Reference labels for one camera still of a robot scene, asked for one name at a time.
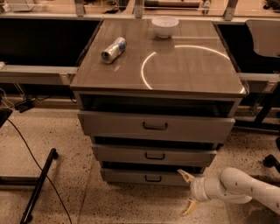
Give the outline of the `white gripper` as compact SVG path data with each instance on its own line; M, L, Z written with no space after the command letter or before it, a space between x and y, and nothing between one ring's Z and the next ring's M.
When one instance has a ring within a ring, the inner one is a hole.
M200 202L208 201L209 198L205 188L205 178L195 178L192 174L178 169L178 173L182 175L187 184L190 184L191 198L187 200L187 207L181 212L182 216L193 213L199 206Z

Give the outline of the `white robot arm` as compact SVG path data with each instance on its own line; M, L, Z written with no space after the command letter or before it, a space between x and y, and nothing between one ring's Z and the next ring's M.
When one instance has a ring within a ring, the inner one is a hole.
M228 167L219 176L212 178L194 177L181 169L178 173L190 186L190 197L183 215L191 214L201 202L209 200L245 204L252 199L280 214L280 188L252 178L239 169Z

